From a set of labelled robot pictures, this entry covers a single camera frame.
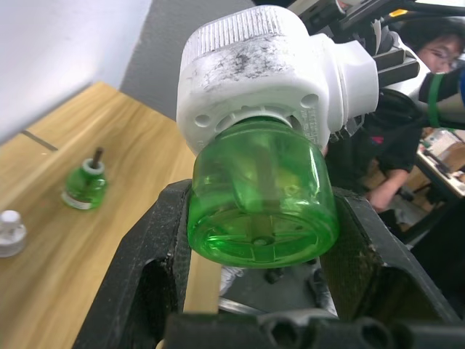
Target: dirty white plastic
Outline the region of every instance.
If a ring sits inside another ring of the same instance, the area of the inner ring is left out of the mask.
[[[308,36],[291,11],[254,7],[187,41],[177,123],[194,153],[254,116],[280,119],[323,148],[347,119],[374,111],[378,93],[376,64],[356,41]]]
[[[26,229],[16,211],[0,214],[0,257],[11,257],[25,246]]]

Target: white cap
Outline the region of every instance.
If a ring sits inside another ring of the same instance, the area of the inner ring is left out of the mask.
[[[19,212],[7,210],[0,214],[0,226],[2,228],[15,228],[21,224],[21,215]]]

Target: small green bottle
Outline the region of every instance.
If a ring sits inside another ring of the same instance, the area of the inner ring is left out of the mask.
[[[187,234],[224,265],[276,268],[318,257],[339,235],[320,150],[284,123],[253,118],[198,155]]]
[[[63,201],[75,209],[94,209],[100,206],[107,190],[105,165],[100,161],[103,149],[98,148],[93,159],[86,159],[66,179]]]

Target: person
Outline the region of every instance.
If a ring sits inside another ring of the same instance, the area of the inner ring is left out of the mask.
[[[397,32],[433,73],[453,70],[465,48],[462,20],[412,20]],[[329,143],[325,160],[333,186],[365,194],[377,212],[384,212],[413,168],[422,128],[414,123],[400,127],[389,114],[374,116],[366,116],[351,138]],[[374,159],[386,180],[367,192],[361,180]]]

